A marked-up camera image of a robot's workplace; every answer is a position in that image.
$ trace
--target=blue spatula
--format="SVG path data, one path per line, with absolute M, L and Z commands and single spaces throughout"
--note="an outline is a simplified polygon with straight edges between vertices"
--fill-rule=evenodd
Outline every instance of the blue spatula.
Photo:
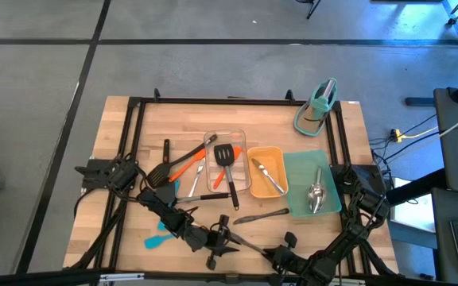
M 160 246 L 162 242 L 165 242 L 168 239 L 174 238 L 174 235 L 172 234 L 167 234 L 167 235 L 155 235 L 154 237 L 147 238 L 144 241 L 144 246 L 147 249 L 154 249 Z

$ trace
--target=yellow cable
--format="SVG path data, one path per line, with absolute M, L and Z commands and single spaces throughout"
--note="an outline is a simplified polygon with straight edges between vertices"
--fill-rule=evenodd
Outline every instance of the yellow cable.
M 431 129 L 429 129 L 429 130 L 426 130 L 426 131 L 424 131 L 424 132 L 422 132 L 422 133 L 416 134 L 416 135 L 411 135 L 411 136 L 402 135 L 401 138 L 416 138 L 416 137 L 420 137 L 421 135 L 425 135 L 425 134 L 427 134 L 427 133 L 429 133 L 430 131 L 433 131 L 433 130 L 435 130 L 435 129 L 437 129 L 437 126 L 431 128 Z

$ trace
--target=knife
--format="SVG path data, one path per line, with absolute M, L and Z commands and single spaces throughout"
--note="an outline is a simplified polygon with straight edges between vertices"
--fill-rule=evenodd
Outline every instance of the knife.
M 287 215 L 288 213 L 289 213 L 289 209 L 285 208 L 285 209 L 273 211 L 267 214 L 247 215 L 245 217 L 236 219 L 232 224 L 237 225 L 237 224 L 245 223 L 245 222 L 253 222 L 254 220 L 258 220 L 261 218 L 267 218 L 267 217 L 274 216 L 274 215 Z
M 199 166 L 197 166 L 196 178 L 194 179 L 194 184 L 192 185 L 192 190 L 190 190 L 190 193 L 188 194 L 189 198 L 194 195 L 194 191 L 196 190 L 197 181 L 199 180 L 200 173 L 203 171 L 203 168 L 204 168 L 204 162 L 206 162 L 206 158 L 203 158 L 200 161 Z
M 277 190 L 280 195 L 285 195 L 285 191 L 277 183 L 275 183 L 274 178 L 270 176 L 270 174 L 268 173 L 268 170 L 266 170 L 266 168 L 264 168 L 264 166 L 261 163 L 259 163 L 258 160 L 255 160 L 254 158 L 252 158 L 252 163 L 254 163 L 254 165 L 259 169 L 259 171 L 261 171 L 264 174 L 264 176 L 266 176 L 266 178 L 270 180 L 270 182 L 275 187 L 275 190 Z

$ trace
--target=wooden tabletop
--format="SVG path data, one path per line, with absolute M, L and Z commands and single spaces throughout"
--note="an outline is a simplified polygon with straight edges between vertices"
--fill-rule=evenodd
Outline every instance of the wooden tabletop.
M 93 148 L 97 159 L 113 159 L 118 150 L 122 126 L 126 113 L 128 97 L 110 96 L 107 98 L 102 114 L 99 131 Z M 372 164 L 371 151 L 367 140 L 367 131 L 358 102 L 341 102 L 342 115 L 347 142 L 353 164 Z M 171 160 L 175 160 L 194 149 L 203 140 L 207 131 L 218 129 L 242 129 L 246 134 L 246 146 L 277 146 L 284 153 L 329 149 L 326 130 L 319 137 L 307 137 L 293 128 L 293 119 L 298 106 L 242 106 L 242 105 L 206 105 L 147 103 L 144 122 L 138 148 L 138 161 L 142 169 L 149 172 L 161 163 L 164 139 L 171 141 Z M 342 149 L 338 137 L 336 117 L 331 114 L 336 137 L 339 163 L 343 162 Z M 130 130 L 134 130 L 137 109 L 134 111 Z M 127 150 L 130 149 L 129 134 Z M 178 197 L 188 195 L 196 173 L 195 163 L 180 177 Z M 200 177 L 196 195 L 209 194 L 206 174 Z M 73 225 L 72 236 L 64 259 L 64 266 L 77 262 L 100 232 L 103 213 L 107 201 L 107 190 L 95 190 L 79 205 Z M 276 199 L 256 199 L 250 191 L 239 193 L 240 209 L 235 211 L 230 199 L 216 199 L 196 203 L 180 203 L 181 208 L 199 206 L 193 217 L 205 226 L 218 222 L 219 215 L 230 216 L 231 231 L 247 241 L 262 248 L 273 248 L 284 244 L 286 231 L 291 231 L 298 238 L 294 252 L 307 258 L 319 249 L 324 249 L 340 233 L 339 214 L 325 214 L 310 218 L 293 218 L 281 215 L 264 218 L 233 226 L 232 222 L 245 215 L 258 215 L 276 211 L 288 206 L 285 197 Z M 209 250 L 201 249 L 193 253 L 181 239 L 171 239 L 156 249 L 146 249 L 144 240 L 151 236 L 167 232 L 159 231 L 158 216 L 137 203 L 129 203 L 122 243 L 120 245 L 117 270 L 159 271 L 159 272 L 212 272 L 206 268 Z M 398 271 L 394 250 L 391 244 L 387 224 L 373 230 L 369 242 L 385 264 Z M 108 264 L 112 237 L 107 240 L 103 266 Z M 267 274 L 274 272 L 270 263 L 261 254 L 245 246 L 235 245 L 237 253 L 217 257 L 214 272 L 232 272 L 240 274 Z M 363 272 L 358 250 L 355 250 L 356 268 Z M 343 274 L 347 274 L 347 265 L 343 262 Z

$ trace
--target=yellow tray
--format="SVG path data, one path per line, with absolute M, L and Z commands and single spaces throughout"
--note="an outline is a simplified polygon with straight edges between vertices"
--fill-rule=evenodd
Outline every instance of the yellow tray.
M 284 154 L 278 147 L 253 147 L 246 152 L 248 156 L 249 173 L 252 178 L 250 193 L 260 199 L 278 198 L 280 194 L 275 190 L 273 184 L 259 171 L 252 163 L 252 158 L 261 163 L 275 182 L 282 187 L 287 194 L 288 185 L 285 176 Z

